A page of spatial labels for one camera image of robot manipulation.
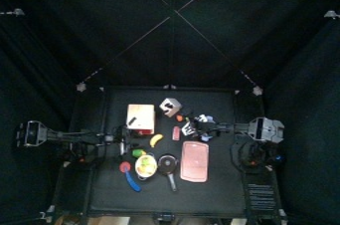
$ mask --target pink object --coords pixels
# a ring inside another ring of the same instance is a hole
[[[208,145],[186,141],[182,150],[180,178],[192,182],[207,181]]]
[[[179,126],[176,125],[172,130],[172,140],[174,141],[179,141],[179,131],[180,131],[180,129],[179,129]]]

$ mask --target banana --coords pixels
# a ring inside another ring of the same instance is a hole
[[[164,136],[159,133],[151,139],[151,146],[155,147],[156,143],[164,138]]]

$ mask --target orange object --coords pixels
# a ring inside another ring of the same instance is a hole
[[[184,117],[180,114],[176,115],[175,118],[176,118],[176,121],[179,121],[179,122],[184,121]]]

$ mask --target green object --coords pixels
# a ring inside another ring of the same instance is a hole
[[[134,150],[134,157],[139,158],[140,156],[146,155],[147,153],[142,149]]]

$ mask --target cardboard box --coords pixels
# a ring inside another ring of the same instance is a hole
[[[127,126],[140,134],[154,134],[155,106],[130,104]]]

